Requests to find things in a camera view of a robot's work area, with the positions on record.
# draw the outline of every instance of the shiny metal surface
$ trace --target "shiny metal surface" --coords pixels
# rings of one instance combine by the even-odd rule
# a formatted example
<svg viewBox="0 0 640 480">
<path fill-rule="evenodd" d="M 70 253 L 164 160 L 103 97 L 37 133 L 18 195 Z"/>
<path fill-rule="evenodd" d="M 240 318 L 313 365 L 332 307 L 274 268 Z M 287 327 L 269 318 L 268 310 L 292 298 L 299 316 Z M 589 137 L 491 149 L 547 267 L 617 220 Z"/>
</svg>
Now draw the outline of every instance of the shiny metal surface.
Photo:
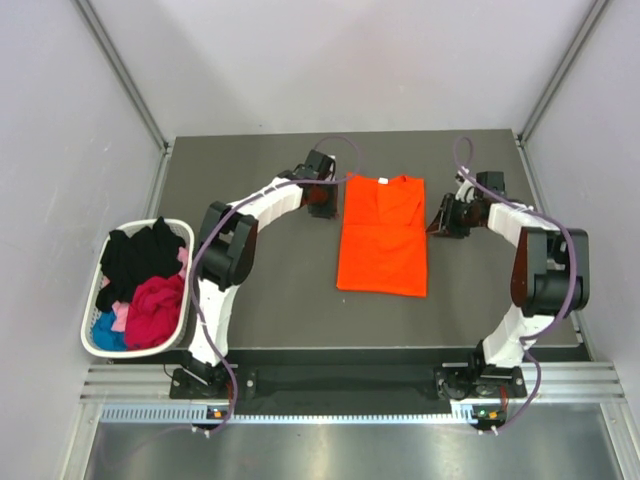
<svg viewBox="0 0 640 480">
<path fill-rule="evenodd" d="M 206 440 L 173 431 L 121 468 L 109 462 L 166 426 L 101 424 L 86 479 L 606 479 L 622 478 L 600 407 L 535 406 L 511 430 L 468 427 L 233 425 Z"/>
</svg>

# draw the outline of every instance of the orange cloth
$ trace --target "orange cloth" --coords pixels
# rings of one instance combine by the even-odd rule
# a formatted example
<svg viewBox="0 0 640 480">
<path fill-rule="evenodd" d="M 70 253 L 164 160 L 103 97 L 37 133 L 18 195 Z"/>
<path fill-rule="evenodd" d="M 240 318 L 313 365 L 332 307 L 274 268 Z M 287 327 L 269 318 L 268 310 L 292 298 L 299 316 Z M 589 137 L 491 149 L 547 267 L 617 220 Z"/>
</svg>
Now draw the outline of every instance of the orange cloth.
<svg viewBox="0 0 640 480">
<path fill-rule="evenodd" d="M 427 296 L 424 180 L 347 182 L 338 288 Z"/>
</svg>

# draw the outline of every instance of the white laundry basket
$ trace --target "white laundry basket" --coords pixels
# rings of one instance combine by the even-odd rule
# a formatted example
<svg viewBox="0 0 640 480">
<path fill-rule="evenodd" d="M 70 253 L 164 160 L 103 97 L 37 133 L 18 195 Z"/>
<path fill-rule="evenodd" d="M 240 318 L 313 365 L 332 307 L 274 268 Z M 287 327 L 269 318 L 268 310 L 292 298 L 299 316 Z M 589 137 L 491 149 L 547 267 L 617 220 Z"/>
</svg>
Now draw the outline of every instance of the white laundry basket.
<svg viewBox="0 0 640 480">
<path fill-rule="evenodd" d="M 140 220 L 137 222 L 125 223 L 118 227 L 118 230 L 122 230 L 128 236 L 133 235 L 139 230 L 142 230 L 144 227 L 151 227 L 157 219 L 151 220 Z M 187 312 L 189 310 L 189 272 L 191 271 L 191 258 L 193 257 L 193 245 L 194 245 L 194 235 L 193 230 L 189 225 L 184 223 L 181 220 L 173 220 L 173 219 L 165 219 L 165 223 L 171 229 L 173 233 L 184 239 L 186 243 L 186 249 L 189 251 L 189 260 L 187 263 L 187 278 L 184 282 L 184 293 L 182 295 L 182 306 L 180 307 L 180 317 L 178 319 L 178 325 L 176 326 L 176 330 L 173 332 L 173 335 L 167 339 L 162 345 L 158 345 L 153 348 L 145 348 L 141 350 L 131 350 L 125 352 L 114 352 L 112 350 L 103 350 L 98 347 L 93 341 L 93 335 L 91 333 L 91 329 L 93 325 L 96 323 L 96 320 L 102 315 L 102 312 L 98 310 L 96 307 L 96 298 L 98 297 L 98 292 L 102 288 L 102 280 L 104 275 L 102 274 L 102 269 L 100 266 L 100 259 L 104 254 L 104 249 L 107 247 L 107 243 L 109 242 L 109 237 L 104 241 L 102 245 L 102 251 L 100 252 L 100 257 L 98 259 L 98 266 L 96 267 L 96 272 L 93 275 L 93 285 L 91 286 L 91 291 L 89 292 L 89 298 L 87 300 L 87 306 L 84 311 L 84 319 L 82 320 L 82 330 L 80 331 L 80 338 L 82 340 L 82 345 L 87 349 L 89 353 L 95 355 L 96 357 L 103 358 L 136 358 L 136 357 L 146 357 L 148 355 L 155 355 L 160 352 L 164 352 L 166 350 L 170 350 L 175 347 L 180 341 L 186 332 L 187 328 Z"/>
</svg>

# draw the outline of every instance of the gray floor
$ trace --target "gray floor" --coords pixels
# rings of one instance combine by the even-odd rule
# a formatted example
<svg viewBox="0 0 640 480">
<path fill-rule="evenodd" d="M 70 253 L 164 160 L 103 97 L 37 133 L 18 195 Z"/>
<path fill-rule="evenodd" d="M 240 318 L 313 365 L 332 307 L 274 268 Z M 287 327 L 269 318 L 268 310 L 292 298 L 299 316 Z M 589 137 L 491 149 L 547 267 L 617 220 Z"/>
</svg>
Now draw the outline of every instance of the gray floor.
<svg viewBox="0 0 640 480">
<path fill-rule="evenodd" d="M 445 193 L 455 191 L 451 147 L 462 132 L 354 133 L 364 152 L 362 174 L 423 177 L 427 221 Z M 532 203 L 520 157 L 508 130 L 470 131 L 474 171 L 501 170 L 507 193 Z M 282 170 L 304 162 L 320 134 L 180 137 L 176 140 L 159 213 L 199 229 L 216 200 L 245 197 Z M 340 142 L 338 174 L 355 165 Z M 340 209 L 344 189 L 340 196 Z M 340 220 L 291 213 L 263 230 L 251 275 L 234 304 L 229 344 L 235 348 L 472 346 L 493 331 L 510 304 L 515 250 L 478 229 L 463 241 L 429 240 L 426 299 L 336 289 Z M 570 321 L 543 345 L 576 345 Z"/>
<path fill-rule="evenodd" d="M 102 424 L 86 479 L 621 479 L 603 423 L 596 405 L 557 405 L 531 407 L 498 437 L 469 426 L 232 425 L 210 440 L 172 431 L 133 456 L 166 426 Z"/>
</svg>

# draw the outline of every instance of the wall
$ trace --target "wall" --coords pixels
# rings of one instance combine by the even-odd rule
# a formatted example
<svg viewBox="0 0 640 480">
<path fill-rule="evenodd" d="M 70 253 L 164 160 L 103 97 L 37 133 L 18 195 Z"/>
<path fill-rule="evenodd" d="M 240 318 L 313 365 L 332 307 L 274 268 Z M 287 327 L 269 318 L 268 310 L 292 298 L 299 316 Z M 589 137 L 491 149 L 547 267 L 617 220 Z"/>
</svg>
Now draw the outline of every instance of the wall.
<svg viewBox="0 0 640 480">
<path fill-rule="evenodd" d="M 48 479 L 99 248 L 139 218 L 159 153 L 71 2 L 0 3 L 0 63 L 0 478 Z"/>
<path fill-rule="evenodd" d="M 521 128 L 588 0 L 93 0 L 164 134 Z"/>
<path fill-rule="evenodd" d="M 640 423 L 640 4 L 616 0 L 529 144 L 550 210 L 590 235 L 594 346 Z"/>
</svg>

